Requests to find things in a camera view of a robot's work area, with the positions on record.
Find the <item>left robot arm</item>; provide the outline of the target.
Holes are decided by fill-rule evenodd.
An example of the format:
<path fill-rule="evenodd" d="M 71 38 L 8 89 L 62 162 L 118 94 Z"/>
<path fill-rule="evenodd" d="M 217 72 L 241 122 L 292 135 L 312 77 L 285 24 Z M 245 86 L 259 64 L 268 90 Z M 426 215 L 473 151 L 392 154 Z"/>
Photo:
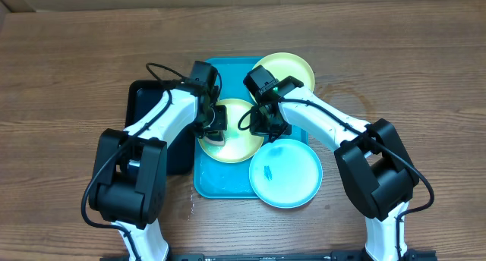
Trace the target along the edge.
<path fill-rule="evenodd" d="M 169 257 L 158 216 L 166 192 L 167 149 L 175 138 L 189 127 L 202 140 L 225 143 L 226 108 L 216 103 L 222 78 L 214 66 L 196 61 L 189 76 L 159 83 L 164 94 L 142 119 L 99 137 L 80 204 L 88 225 L 120 233 L 129 260 Z"/>

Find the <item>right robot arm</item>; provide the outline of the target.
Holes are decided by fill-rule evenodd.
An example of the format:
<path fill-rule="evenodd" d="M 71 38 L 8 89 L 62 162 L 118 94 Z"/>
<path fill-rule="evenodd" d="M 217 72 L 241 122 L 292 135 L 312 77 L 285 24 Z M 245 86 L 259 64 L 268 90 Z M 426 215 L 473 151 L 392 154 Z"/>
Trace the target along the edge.
<path fill-rule="evenodd" d="M 243 80 L 256 104 L 246 130 L 277 140 L 294 125 L 331 150 L 345 192 L 366 218 L 365 250 L 372 260 L 403 260 L 403 213 L 419 178 L 395 127 L 353 118 L 313 94 L 300 80 L 277 80 L 259 65 Z"/>

